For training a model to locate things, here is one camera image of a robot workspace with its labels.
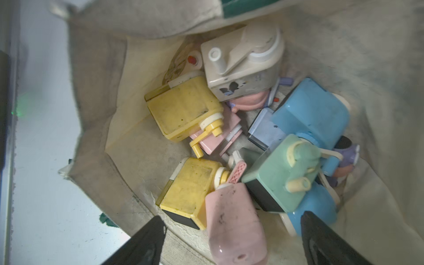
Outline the pink block pencil sharpener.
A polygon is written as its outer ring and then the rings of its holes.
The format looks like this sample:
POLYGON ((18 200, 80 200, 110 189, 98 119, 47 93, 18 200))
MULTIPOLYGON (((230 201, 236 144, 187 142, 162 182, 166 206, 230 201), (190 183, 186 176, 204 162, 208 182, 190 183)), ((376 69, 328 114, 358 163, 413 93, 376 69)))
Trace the pink block pencil sharpener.
POLYGON ((250 194, 240 178, 247 168, 244 160, 228 173, 215 174, 215 191, 205 199, 209 248, 217 265, 265 265, 267 243, 263 226, 250 194))

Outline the white grey pencil sharpener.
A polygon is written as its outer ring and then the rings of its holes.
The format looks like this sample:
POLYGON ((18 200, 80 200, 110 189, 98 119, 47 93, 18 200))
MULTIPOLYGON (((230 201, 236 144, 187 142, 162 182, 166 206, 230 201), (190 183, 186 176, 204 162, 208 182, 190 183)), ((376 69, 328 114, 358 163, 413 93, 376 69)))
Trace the white grey pencil sharpener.
POLYGON ((227 102, 277 84, 284 41, 273 22, 252 22, 203 43, 201 53, 209 89, 227 102))

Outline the cream canvas tote bag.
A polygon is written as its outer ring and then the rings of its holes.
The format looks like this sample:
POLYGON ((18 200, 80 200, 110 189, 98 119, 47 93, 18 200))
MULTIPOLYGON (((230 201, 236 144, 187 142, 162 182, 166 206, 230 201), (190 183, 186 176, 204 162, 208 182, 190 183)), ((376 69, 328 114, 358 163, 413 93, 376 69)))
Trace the cream canvas tote bag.
POLYGON ((192 151, 167 140, 144 96, 195 43, 273 18, 282 71, 309 76, 351 105, 347 136, 361 145, 333 229, 375 265, 424 262, 423 1, 50 2, 69 28, 82 125, 69 178, 135 235, 154 215, 168 232, 167 265, 212 262, 207 235, 174 223, 155 199, 192 151))

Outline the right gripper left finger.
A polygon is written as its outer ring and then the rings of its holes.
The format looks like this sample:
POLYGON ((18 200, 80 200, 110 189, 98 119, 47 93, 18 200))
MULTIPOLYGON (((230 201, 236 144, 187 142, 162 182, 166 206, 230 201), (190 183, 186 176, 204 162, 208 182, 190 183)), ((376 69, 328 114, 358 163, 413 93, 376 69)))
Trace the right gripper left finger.
POLYGON ((103 265, 159 265, 167 227, 160 216, 154 216, 103 265))

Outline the small yellow black sharpener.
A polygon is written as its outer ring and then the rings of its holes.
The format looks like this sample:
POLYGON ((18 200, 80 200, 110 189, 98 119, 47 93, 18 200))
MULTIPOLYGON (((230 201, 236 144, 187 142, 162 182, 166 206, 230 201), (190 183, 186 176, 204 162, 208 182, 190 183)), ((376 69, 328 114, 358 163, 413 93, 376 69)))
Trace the small yellow black sharpener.
POLYGON ((215 190, 215 175, 226 168, 221 162, 184 158, 173 171, 155 204, 173 221, 205 230, 206 196, 215 190))

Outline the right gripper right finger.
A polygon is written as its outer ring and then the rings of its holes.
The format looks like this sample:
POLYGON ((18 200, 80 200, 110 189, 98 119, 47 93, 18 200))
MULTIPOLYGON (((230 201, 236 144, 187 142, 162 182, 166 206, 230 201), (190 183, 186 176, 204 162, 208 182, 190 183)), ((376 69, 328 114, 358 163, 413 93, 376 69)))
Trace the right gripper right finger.
POLYGON ((313 212, 305 211, 301 217, 301 237, 309 265, 370 264, 313 212))

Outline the green block pencil sharpener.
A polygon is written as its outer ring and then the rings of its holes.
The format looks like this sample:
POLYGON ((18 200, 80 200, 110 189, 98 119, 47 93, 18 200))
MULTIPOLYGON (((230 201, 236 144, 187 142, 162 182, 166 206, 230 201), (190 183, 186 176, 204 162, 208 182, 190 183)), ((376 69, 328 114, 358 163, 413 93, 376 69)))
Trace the green block pencil sharpener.
POLYGON ((264 152, 241 181, 265 212, 294 212, 311 190, 321 170, 321 159, 343 160, 339 152, 321 149, 289 134, 273 150, 264 152))

